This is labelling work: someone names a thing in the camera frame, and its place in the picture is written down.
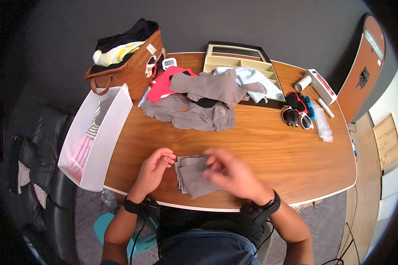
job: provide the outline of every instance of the wrist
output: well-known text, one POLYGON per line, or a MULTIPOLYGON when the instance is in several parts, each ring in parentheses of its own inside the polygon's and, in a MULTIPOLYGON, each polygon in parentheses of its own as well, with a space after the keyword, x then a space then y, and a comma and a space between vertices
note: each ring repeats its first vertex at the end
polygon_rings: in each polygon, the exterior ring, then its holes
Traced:
POLYGON ((145 198, 147 194, 141 192, 135 185, 127 194, 127 199, 134 202, 135 204, 140 204, 145 198))
POLYGON ((261 192, 257 193, 257 196, 252 199, 252 201, 258 206, 264 206, 268 204, 269 201, 275 199, 275 194, 273 189, 264 188, 261 192))

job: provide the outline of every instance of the sunglasses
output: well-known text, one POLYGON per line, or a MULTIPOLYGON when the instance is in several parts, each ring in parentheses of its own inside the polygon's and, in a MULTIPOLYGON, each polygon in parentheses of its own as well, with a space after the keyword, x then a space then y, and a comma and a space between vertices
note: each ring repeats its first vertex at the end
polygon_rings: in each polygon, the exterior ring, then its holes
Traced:
POLYGON ((308 114, 307 106, 301 100, 303 96, 300 93, 291 91, 286 94, 285 100, 292 109, 296 109, 298 113, 308 114))
POLYGON ((288 126, 295 125, 295 127, 298 127, 300 123, 305 130, 314 129, 314 125, 307 114, 304 112, 298 113, 296 109, 292 109, 290 106, 281 112, 281 117, 288 126))
POLYGON ((315 120, 315 113, 311 105, 311 99, 308 96, 304 96, 304 101, 308 107, 308 117, 310 117, 312 120, 315 120))

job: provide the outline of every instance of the wooden door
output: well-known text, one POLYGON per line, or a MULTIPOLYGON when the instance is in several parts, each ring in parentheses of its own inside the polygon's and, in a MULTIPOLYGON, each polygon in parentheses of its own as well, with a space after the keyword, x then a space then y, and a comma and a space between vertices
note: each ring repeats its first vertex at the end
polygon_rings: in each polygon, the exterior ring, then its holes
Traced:
POLYGON ((385 58, 385 37, 372 15, 367 15, 357 56, 337 96, 337 101, 350 123, 370 94, 385 58))

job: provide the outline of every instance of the yellow patterned cloth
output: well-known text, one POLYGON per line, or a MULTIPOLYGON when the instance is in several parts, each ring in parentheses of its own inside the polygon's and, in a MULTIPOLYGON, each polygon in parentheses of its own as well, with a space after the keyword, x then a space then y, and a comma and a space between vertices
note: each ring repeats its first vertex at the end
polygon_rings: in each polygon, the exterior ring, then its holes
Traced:
POLYGON ((111 64, 122 62, 124 56, 128 53, 133 53, 140 48, 145 42, 130 42, 124 45, 119 45, 106 53, 101 50, 96 50, 93 54, 93 61, 97 65, 108 67, 111 64))

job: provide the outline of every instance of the gray wall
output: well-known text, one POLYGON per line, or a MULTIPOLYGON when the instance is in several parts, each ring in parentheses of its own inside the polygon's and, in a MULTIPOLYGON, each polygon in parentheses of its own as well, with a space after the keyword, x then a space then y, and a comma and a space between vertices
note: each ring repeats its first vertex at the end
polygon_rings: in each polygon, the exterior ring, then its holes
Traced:
POLYGON ((88 93, 97 39, 141 17, 158 21, 168 52, 205 51, 209 40, 261 46, 272 60, 317 69, 338 91, 366 12, 360 0, 41 1, 14 48, 26 56, 29 84, 59 105, 79 106, 88 93))

